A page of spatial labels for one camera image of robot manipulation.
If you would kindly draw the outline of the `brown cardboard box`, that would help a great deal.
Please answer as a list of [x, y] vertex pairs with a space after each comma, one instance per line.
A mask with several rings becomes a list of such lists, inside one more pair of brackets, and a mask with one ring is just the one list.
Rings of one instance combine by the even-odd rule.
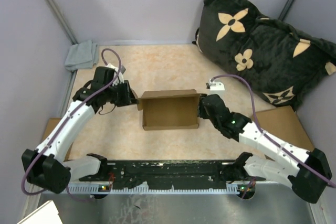
[[197, 129], [200, 98], [201, 94], [195, 89], [144, 92], [138, 98], [143, 129], [145, 131]]

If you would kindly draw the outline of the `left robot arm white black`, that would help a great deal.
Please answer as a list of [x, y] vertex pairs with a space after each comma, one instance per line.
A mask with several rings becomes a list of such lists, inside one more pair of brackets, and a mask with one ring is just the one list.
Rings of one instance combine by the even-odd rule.
[[123, 68], [111, 64], [97, 67], [93, 79], [73, 96], [72, 102], [53, 131], [34, 150], [22, 154], [25, 184], [30, 183], [55, 194], [63, 192], [73, 180], [93, 176], [97, 180], [108, 177], [107, 159], [88, 154], [77, 160], [66, 160], [66, 155], [82, 128], [107, 103], [116, 107], [137, 104]]

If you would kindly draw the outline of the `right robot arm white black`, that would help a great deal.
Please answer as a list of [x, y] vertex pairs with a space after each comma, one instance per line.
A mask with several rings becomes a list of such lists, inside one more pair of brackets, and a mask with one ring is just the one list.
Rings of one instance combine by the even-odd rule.
[[302, 200], [315, 204], [331, 183], [332, 172], [323, 151], [297, 147], [263, 130], [250, 118], [231, 112], [217, 94], [203, 94], [198, 115], [211, 121], [224, 137], [251, 146], [266, 159], [251, 153], [235, 160], [234, 174], [240, 180], [264, 178], [289, 187]]

